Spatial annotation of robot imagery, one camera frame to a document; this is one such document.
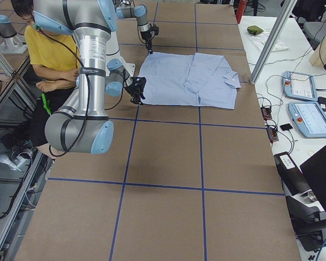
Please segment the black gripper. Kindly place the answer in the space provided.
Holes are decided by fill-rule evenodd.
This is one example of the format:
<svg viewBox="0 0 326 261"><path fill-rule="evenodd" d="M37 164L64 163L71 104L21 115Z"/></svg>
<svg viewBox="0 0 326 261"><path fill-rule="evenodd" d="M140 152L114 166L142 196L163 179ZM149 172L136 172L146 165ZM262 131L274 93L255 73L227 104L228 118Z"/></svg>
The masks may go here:
<svg viewBox="0 0 326 261"><path fill-rule="evenodd" d="M152 54L152 40L159 34L159 27L157 25L145 24L140 26L141 38L144 41L148 54Z"/></svg>
<svg viewBox="0 0 326 261"><path fill-rule="evenodd" d="M145 77L131 77L132 83L125 86L125 90L131 95L131 103L143 105L143 101L146 98L143 95L144 88L146 85Z"/></svg>

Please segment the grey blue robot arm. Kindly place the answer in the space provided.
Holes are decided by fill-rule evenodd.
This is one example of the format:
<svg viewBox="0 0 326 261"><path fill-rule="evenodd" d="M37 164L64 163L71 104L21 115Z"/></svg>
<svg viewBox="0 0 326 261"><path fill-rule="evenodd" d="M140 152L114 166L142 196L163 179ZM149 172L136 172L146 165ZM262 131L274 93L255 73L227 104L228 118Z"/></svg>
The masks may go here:
<svg viewBox="0 0 326 261"><path fill-rule="evenodd" d="M131 102L144 99L144 77L134 77L117 58L106 60L106 47L115 39L117 15L112 1L34 1L37 25L73 36L80 55L76 88L47 120L48 143L62 154L105 153L114 124L105 111L105 95L126 90Z"/></svg>
<svg viewBox="0 0 326 261"><path fill-rule="evenodd" d="M148 21L147 7L144 4L135 5L132 1L120 1L115 9L119 19L136 19L139 40L148 54L153 54L153 39L159 35L159 27Z"/></svg>

